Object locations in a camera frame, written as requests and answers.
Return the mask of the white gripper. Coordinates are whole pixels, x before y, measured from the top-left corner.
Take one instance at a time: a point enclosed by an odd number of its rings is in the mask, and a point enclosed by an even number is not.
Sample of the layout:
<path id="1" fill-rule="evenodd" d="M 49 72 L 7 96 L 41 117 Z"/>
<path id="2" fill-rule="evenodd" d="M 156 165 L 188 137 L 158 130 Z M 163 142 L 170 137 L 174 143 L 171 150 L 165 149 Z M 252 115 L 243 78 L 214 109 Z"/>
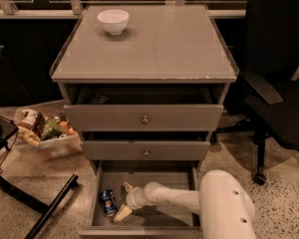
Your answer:
<path id="1" fill-rule="evenodd" d="M 154 206 L 154 202 L 150 199 L 152 191 L 151 183 L 144 187 L 132 186 L 128 182 L 124 182 L 127 193 L 126 204 L 123 204 L 114 217 L 114 221 L 119 223 L 133 213 L 133 210 L 141 209 L 145 206 Z"/>

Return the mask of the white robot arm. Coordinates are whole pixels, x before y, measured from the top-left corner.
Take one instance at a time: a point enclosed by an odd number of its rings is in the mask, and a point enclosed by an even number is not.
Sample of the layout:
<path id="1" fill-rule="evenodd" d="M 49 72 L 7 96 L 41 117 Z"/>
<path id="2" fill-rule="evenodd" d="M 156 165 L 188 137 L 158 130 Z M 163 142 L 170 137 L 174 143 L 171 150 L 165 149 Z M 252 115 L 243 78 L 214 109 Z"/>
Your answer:
<path id="1" fill-rule="evenodd" d="M 255 215 L 251 198 L 228 172 L 211 170 L 196 191 L 168 188 L 157 182 L 144 187 L 125 183 L 126 203 L 114 221 L 121 222 L 135 210 L 168 203 L 198 214 L 204 239 L 256 239 L 252 227 Z"/>

